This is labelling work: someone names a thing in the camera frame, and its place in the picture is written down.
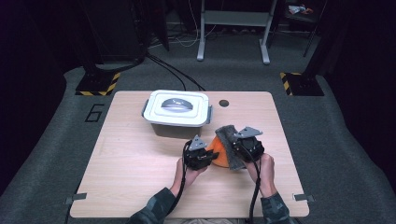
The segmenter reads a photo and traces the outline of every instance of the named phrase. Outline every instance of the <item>sleeve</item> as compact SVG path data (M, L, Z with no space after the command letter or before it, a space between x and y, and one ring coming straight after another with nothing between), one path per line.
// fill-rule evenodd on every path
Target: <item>sleeve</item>
M175 199L175 196L169 189L163 188L148 200L146 207L133 214L126 224L163 223Z
M278 192L269 198L262 198L262 214L265 224L295 224Z

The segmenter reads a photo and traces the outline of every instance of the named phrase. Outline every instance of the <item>orange object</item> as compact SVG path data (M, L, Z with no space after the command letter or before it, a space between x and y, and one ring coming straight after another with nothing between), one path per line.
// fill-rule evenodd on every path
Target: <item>orange object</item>
M206 151L208 151L210 149L213 149L213 153L216 153L216 152L219 153L218 158L212 161L215 165L225 167L225 168L230 167L230 164L228 163L227 152L225 150L225 147L221 143L220 139L217 136L215 136L213 141L206 148Z

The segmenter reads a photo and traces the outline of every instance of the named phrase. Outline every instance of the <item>black stand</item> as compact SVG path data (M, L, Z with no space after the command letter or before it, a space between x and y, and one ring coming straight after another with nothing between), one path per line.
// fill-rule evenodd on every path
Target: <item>black stand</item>
M319 86L315 76L320 67L323 65L329 51L332 49L334 42L340 38L341 27L346 21L347 12L343 9L334 9L333 5L330 19L328 21L329 27L325 30L318 46L312 55L308 66L302 74L297 73L281 73L281 78L284 83L286 93L288 95L302 95L302 96L323 96L324 93Z
M315 78L308 79L299 73L281 73L287 95L324 96Z
M132 64L117 69L105 70L98 68L88 50L87 44L84 42L83 32L76 19L75 13L80 7L76 5L72 9L71 6L73 2L76 3L77 1L58 0L61 9L61 21L64 23L68 39L85 70L85 76L76 87L76 95L109 95L120 76L119 73L142 63L143 58L136 59Z
M86 72L76 87L76 95L109 95L115 88L120 72L133 68L140 63L141 61L136 60L131 65L111 70L100 69L95 65L93 71L84 66Z

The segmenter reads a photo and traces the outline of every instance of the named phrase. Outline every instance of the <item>person's right hand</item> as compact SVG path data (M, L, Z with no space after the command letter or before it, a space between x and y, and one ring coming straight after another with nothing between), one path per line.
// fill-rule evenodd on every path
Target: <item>person's right hand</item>
M268 198L277 193L274 178L275 178L275 170L274 170L274 158L267 153L262 154L260 160L262 161L262 169L260 172L260 192L263 198ZM257 180L257 171L253 164L253 162L244 162L247 167L248 173L250 174L251 179L254 183ZM256 161L257 166L260 166L260 161Z

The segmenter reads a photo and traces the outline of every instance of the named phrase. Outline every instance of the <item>wooden table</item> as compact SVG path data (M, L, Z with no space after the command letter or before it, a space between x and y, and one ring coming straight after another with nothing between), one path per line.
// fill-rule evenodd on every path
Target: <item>wooden table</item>
M177 159L186 139L155 135L142 116L151 91L119 91L108 110L78 193L84 200L74 201L72 217L129 217L143 208L163 187L170 188ZM292 217L309 213L306 201L296 202L292 194L304 193L272 95L262 91L205 91L213 105L213 119L202 128L206 143L215 130L233 124L237 131L246 126L263 131L257 138L265 152L275 158L276 187ZM227 107L219 105L227 100ZM231 171L214 164L183 191L173 218L248 217L254 183L247 170ZM262 217L260 196L255 217Z

